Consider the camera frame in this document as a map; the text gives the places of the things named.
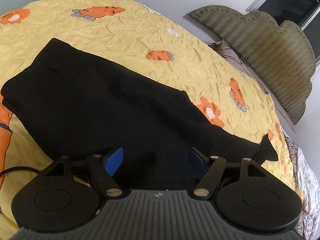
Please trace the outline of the olive green padded headboard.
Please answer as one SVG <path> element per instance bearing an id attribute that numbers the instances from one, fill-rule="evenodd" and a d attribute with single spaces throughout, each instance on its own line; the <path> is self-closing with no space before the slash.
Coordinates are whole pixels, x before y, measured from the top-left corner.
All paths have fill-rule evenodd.
<path id="1" fill-rule="evenodd" d="M 278 24 L 266 12 L 243 15 L 223 5 L 201 7 L 189 16 L 229 43 L 265 81 L 292 122 L 300 121 L 312 91 L 316 58 L 297 24 Z"/>

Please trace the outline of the white patterned blanket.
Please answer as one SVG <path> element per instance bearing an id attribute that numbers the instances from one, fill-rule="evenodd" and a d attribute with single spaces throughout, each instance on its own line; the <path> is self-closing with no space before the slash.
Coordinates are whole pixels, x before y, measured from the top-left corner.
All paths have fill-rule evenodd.
<path id="1" fill-rule="evenodd" d="M 319 227 L 319 182 L 302 149 L 297 147 L 287 134 L 284 138 L 293 165 L 295 190 L 302 199 L 302 214 L 296 231 L 304 239 L 313 239 Z"/>

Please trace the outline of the dark window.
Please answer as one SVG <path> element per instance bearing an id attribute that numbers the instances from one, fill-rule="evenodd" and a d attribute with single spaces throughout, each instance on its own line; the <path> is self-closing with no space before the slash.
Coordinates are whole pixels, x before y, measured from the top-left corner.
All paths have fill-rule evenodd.
<path id="1" fill-rule="evenodd" d="M 305 33 L 319 62 L 319 0 L 254 0 L 247 12 L 262 11 L 281 24 L 296 23 Z"/>

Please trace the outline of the yellow carrot print bedsheet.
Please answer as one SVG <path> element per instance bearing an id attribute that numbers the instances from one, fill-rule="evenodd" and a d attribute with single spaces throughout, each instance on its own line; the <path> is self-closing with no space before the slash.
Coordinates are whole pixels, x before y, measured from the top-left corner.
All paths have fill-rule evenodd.
<path id="1" fill-rule="evenodd" d="M 1 89 L 54 38 L 186 92 L 212 125 L 268 137 L 278 160 L 227 161 L 211 197 L 195 187 L 103 197 L 87 158 L 51 159 L 1 94 L 1 239 L 299 239 L 300 198 L 271 169 L 283 158 L 274 104 L 253 79 L 133 0 L 41 0 L 1 16 Z"/>

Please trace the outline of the black pants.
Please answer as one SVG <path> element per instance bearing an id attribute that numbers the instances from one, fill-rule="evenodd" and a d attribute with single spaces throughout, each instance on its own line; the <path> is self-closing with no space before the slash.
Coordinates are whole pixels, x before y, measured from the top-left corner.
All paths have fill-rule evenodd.
<path id="1" fill-rule="evenodd" d="M 191 147 L 230 163 L 278 160 L 268 137 L 256 144 L 212 125 L 186 92 L 55 38 L 1 94 L 53 160 L 122 148 L 114 180 L 123 189 L 192 189 L 201 177 Z"/>

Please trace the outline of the striped mattress edge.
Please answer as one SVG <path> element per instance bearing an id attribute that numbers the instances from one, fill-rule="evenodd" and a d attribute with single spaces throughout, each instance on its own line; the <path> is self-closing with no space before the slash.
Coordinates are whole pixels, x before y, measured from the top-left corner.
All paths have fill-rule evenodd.
<path id="1" fill-rule="evenodd" d="M 276 115 L 278 116 L 280 124 L 284 128 L 285 132 L 296 135 L 291 118 L 282 107 L 270 87 L 246 62 L 246 60 L 225 40 L 220 40 L 215 43 L 209 43 L 208 46 L 212 48 L 212 50 L 217 52 L 221 57 L 223 57 L 227 62 L 229 62 L 233 67 L 242 72 L 242 74 L 245 74 L 254 79 L 258 83 L 260 89 L 265 94 L 269 94 L 271 96 L 272 100 L 274 101 Z"/>

